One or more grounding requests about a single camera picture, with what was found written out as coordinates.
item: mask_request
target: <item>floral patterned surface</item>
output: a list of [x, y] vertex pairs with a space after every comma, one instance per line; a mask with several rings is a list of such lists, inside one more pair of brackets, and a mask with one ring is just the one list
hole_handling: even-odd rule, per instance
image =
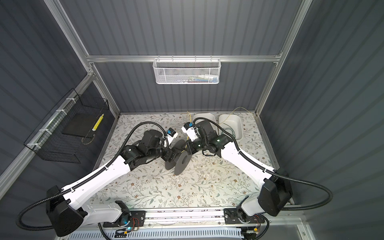
[[[240, 147], [271, 166], [254, 116], [250, 113], [235, 114], [240, 116], [243, 124], [244, 137], [238, 142]], [[220, 114], [214, 115], [218, 122]], [[154, 121], [164, 129], [175, 129], [179, 136], [172, 145], [179, 139], [187, 139], [181, 127], [190, 121], [188, 114], [121, 115], [101, 165], [115, 155], [131, 129], [143, 121]], [[147, 124], [139, 127], [128, 144], [140, 140], [144, 131], [152, 128], [157, 129], [157, 126]], [[247, 195], [258, 192], [254, 182], [233, 164], [217, 156], [206, 157], [196, 153], [178, 176], [173, 174], [173, 169], [165, 170], [164, 161], [158, 158], [119, 177], [90, 201], [107, 204], [122, 200], [131, 209], [236, 206]]]

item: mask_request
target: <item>metal beam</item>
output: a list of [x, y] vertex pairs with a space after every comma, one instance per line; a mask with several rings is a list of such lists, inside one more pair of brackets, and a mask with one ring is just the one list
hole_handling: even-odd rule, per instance
[[68, 42], [71, 44], [73, 50], [75, 51], [77, 57], [80, 59], [83, 67], [87, 72], [94, 72], [97, 76], [97, 79], [94, 81], [97, 89], [99, 90], [101, 96], [108, 100], [110, 110], [117, 118], [120, 114], [120, 110], [113, 99], [112, 95], [110, 94], [107, 86], [105, 85], [105, 82], [103, 81], [102, 77], [99, 74], [99, 71], [96, 69], [96, 66], [91, 65], [88, 60], [86, 59], [86, 56], [88, 56], [88, 51], [85, 48], [84, 44], [82, 43], [79, 35], [77, 34], [74, 26], [71, 23], [71, 20], [69, 19], [68, 15], [66, 14], [63, 6], [61, 5], [59, 0], [44, 0], [45, 4], [47, 5], [48, 9], [50, 10], [51, 14], [55, 18], [57, 24], [60, 26], [61, 30], [63, 31], [65, 37], [67, 38]]
[[276, 64], [272, 74], [270, 75], [267, 83], [265, 84], [260, 100], [257, 103], [256, 109], [255, 109], [256, 115], [259, 115], [263, 110], [265, 102], [269, 94], [271, 93], [272, 87], [275, 84], [277, 77], [279, 76], [281, 68], [287, 58], [287, 55], [292, 47], [292, 44], [296, 38], [297, 33], [299, 32], [301, 24], [303, 23], [304, 17], [308, 12], [308, 9], [310, 8], [311, 3], [312, 3], [312, 0], [303, 0], [301, 2], [300, 8], [297, 11], [293, 24], [288, 32], [287, 38], [281, 50], [280, 61]]
[[[71, 100], [68, 98], [74, 98], [76, 96], [76, 92], [78, 94], [82, 94], [89, 84], [93, 81], [94, 74], [93, 72], [88, 73], [83, 80], [79, 83], [79, 85], [75, 88], [75, 91], [72, 91], [66, 100], [58, 107], [58, 109], [63, 109]], [[42, 128], [46, 128], [53, 119], [57, 116], [55, 113], [46, 121]], [[36, 133], [36, 135], [32, 138], [38, 138], [41, 131]], [[23, 170], [30, 163], [32, 158], [35, 156], [35, 152], [30, 150], [27, 147], [24, 147], [23, 150], [18, 154], [18, 156], [12, 161], [12, 163], [7, 167], [7, 169], [0, 176], [0, 199], [6, 194], [8, 189], [12, 186], [12, 184], [16, 181], [16, 179], [20, 176]]]
[[222, 63], [229, 62], [273, 62], [280, 61], [280, 56], [118, 56], [118, 55], [91, 55], [86, 59], [91, 63], [108, 63], [108, 62], [124, 62], [124, 63], [151, 63], [154, 59], [161, 61], [220, 61]]

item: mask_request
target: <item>black mounting plate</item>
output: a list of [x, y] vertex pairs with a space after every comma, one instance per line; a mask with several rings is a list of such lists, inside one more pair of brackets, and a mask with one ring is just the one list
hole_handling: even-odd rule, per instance
[[[132, 217], [137, 218], [139, 220], [139, 227], [144, 226], [145, 220], [145, 211], [131, 211]], [[103, 227], [119, 227], [117, 222], [104, 222]]]
[[[230, 208], [230, 209], [224, 209], [224, 219], [225, 224], [242, 224], [243, 222], [240, 221], [239, 217], [237, 216], [237, 209], [236, 208]], [[265, 220], [258, 216], [253, 216], [249, 220], [249, 222], [246, 223], [264, 223]]]

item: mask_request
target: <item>gray disc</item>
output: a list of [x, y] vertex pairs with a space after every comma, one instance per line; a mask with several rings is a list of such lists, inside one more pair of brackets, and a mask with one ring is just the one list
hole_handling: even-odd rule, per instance
[[[180, 148], [181, 149], [184, 145], [185, 145], [185, 140], [181, 139], [181, 140], [178, 140], [177, 143], [175, 143], [175, 145], [173, 145], [172, 148]], [[170, 170], [176, 165], [176, 162], [177, 162], [177, 159], [179, 156], [176, 156], [172, 162], [166, 162], [165, 163], [166, 170]]]
[[187, 167], [191, 158], [192, 158], [192, 155], [189, 155], [187, 151], [183, 151], [182, 153], [180, 153], [180, 156], [178, 157], [178, 160], [175, 166], [175, 172], [174, 172], [175, 175], [179, 175], [184, 171], [184, 169]]

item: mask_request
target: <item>black wire basket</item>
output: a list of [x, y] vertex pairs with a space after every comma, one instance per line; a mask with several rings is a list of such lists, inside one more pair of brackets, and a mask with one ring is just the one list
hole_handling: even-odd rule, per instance
[[87, 160], [87, 151], [91, 151], [93, 139], [109, 110], [108, 100], [104, 98], [76, 95], [67, 100], [69, 103], [56, 110], [55, 117], [43, 129], [36, 128], [37, 135], [32, 133], [24, 142], [43, 160], [72, 163]]

